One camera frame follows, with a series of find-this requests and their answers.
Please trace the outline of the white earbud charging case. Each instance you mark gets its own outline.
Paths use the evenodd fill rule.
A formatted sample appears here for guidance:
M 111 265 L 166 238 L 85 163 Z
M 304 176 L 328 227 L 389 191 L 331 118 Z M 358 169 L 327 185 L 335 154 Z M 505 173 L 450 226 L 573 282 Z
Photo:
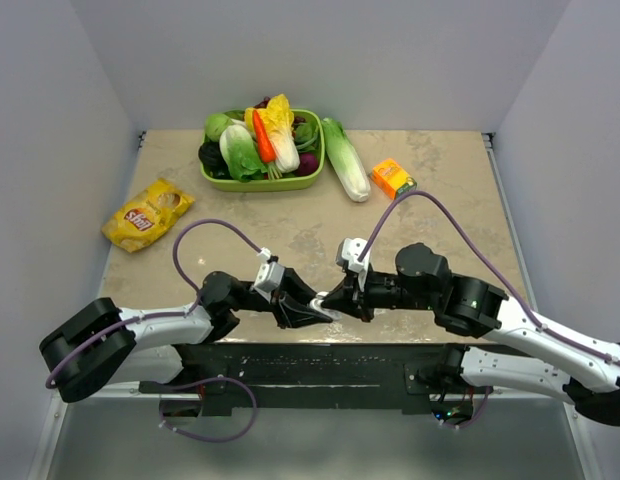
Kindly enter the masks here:
M 341 313 L 333 309 L 325 308 L 323 306 L 323 301 L 324 301 L 323 297 L 316 296 L 309 302 L 309 307 L 313 309 L 315 312 L 318 312 L 326 317 L 329 317 L 332 321 L 340 320 Z

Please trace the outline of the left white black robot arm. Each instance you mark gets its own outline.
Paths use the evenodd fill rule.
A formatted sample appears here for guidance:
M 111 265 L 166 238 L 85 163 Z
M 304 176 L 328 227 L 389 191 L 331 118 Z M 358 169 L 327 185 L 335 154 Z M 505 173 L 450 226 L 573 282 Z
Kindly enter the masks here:
M 67 403 L 122 382 L 156 382 L 186 392 L 196 383 L 197 368 L 178 347 L 221 340 L 238 326 L 239 311 L 269 313 L 283 329 L 331 323 L 340 315 L 324 308 L 324 298 L 280 265 L 262 266 L 253 282 L 215 271 L 195 301 L 179 307 L 135 310 L 98 298 L 41 341 L 50 371 L 46 386 Z

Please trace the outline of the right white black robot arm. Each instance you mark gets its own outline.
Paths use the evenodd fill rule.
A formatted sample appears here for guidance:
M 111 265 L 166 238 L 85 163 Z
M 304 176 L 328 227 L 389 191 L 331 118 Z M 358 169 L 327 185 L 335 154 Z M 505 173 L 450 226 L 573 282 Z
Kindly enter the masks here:
M 362 321 L 377 309 L 429 311 L 449 333 L 515 351 L 448 346 L 439 363 L 423 373 L 424 381 L 449 393 L 466 385 L 534 392 L 572 405 L 592 421 L 620 426 L 620 343 L 582 334 L 490 283 L 453 273 L 445 257 L 422 243 L 397 253 L 393 274 L 357 260 L 364 244 L 343 242 L 337 263 L 345 277 L 323 297 L 324 308 Z

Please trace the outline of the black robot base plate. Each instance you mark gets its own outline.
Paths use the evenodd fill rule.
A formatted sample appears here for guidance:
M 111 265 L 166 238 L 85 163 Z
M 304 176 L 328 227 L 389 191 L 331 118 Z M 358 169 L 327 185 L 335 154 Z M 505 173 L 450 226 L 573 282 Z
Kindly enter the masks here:
M 428 415 L 455 396 L 477 398 L 483 387 L 461 377 L 464 344 L 216 343 L 178 348 L 183 370 L 168 385 L 150 381 L 143 394 L 202 389 L 205 415 L 234 408 L 395 410 Z

